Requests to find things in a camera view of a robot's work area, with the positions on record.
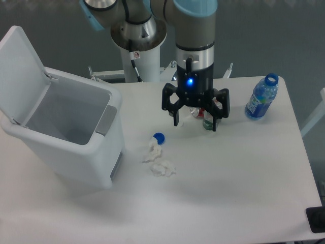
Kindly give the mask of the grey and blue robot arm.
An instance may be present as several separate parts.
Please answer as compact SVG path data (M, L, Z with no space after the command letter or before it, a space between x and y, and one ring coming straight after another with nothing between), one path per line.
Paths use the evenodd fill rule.
M114 42L125 49L132 67L135 53L155 48L175 29L177 85L162 90L162 109L178 125L183 106L205 109L212 127L230 113L229 90L213 87L217 1L81 1L97 29L110 28Z

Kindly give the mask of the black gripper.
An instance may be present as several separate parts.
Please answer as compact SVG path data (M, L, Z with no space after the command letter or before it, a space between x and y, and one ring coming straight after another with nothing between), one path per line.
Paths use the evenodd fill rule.
M204 128L216 131L223 118L230 113L230 94L227 88L213 88L213 65L200 70L194 69L194 60L188 57L185 68L177 65L177 87L166 83L162 89L161 108L173 118L174 126L179 124L179 109L188 107L204 107ZM171 96L176 94L178 100L171 102Z

